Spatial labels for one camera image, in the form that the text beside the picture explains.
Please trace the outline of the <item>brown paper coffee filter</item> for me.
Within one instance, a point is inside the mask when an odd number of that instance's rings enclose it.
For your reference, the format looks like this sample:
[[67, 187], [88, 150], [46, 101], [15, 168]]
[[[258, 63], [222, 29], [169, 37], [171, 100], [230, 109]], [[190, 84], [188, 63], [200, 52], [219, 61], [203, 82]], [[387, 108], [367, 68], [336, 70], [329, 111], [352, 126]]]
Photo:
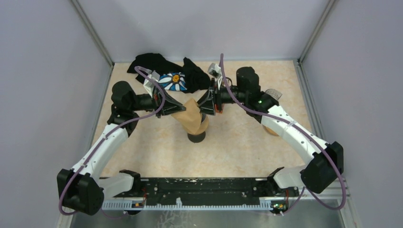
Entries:
[[185, 111], [177, 112], [171, 115], [176, 121], [178, 121], [183, 129], [192, 135], [202, 133], [202, 115], [198, 107], [198, 103], [194, 98], [190, 98], [185, 104]]

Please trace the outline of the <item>orange coffee filter box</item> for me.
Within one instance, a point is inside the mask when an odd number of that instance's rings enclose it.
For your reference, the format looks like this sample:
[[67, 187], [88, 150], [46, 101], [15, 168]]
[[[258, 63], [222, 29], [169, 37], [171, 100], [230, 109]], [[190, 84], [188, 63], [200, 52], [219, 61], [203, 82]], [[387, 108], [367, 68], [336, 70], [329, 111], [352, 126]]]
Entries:
[[216, 80], [214, 84], [213, 96], [214, 96], [215, 111], [221, 114], [223, 112], [223, 103], [221, 100], [221, 84], [218, 82], [218, 80]]

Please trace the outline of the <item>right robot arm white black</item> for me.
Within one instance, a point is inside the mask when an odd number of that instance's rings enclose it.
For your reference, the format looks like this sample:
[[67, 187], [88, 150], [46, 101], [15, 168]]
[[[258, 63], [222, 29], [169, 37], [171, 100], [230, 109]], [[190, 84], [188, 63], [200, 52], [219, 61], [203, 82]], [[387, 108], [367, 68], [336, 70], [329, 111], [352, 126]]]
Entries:
[[236, 71], [236, 85], [226, 87], [222, 69], [212, 63], [208, 73], [213, 77], [206, 98], [198, 101], [202, 112], [215, 115], [225, 104], [239, 101], [247, 107], [247, 114], [286, 141], [301, 157], [304, 165], [278, 168], [270, 174], [268, 191], [281, 195], [289, 187], [306, 187], [313, 193], [322, 193], [338, 174], [344, 171], [344, 149], [338, 142], [328, 143], [296, 122], [279, 104], [281, 92], [262, 91], [259, 76], [250, 67]]

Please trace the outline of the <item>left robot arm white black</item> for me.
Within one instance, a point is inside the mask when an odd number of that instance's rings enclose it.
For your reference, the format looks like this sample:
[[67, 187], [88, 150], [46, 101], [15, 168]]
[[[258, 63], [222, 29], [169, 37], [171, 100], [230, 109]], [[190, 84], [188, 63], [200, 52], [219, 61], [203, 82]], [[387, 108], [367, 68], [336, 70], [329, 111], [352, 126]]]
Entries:
[[111, 115], [101, 136], [71, 169], [61, 169], [57, 174], [58, 210], [62, 215], [70, 216], [77, 212], [94, 215], [101, 210], [106, 199], [120, 194], [147, 198], [141, 175], [137, 172], [121, 170], [110, 178], [102, 179], [100, 176], [116, 150], [132, 135], [139, 120], [153, 115], [187, 114], [199, 124], [195, 131], [184, 127], [189, 138], [194, 142], [204, 139], [208, 124], [206, 114], [201, 110], [192, 112], [189, 106], [168, 95], [156, 81], [151, 81], [151, 84], [151, 93], [140, 95], [126, 81], [113, 85]]

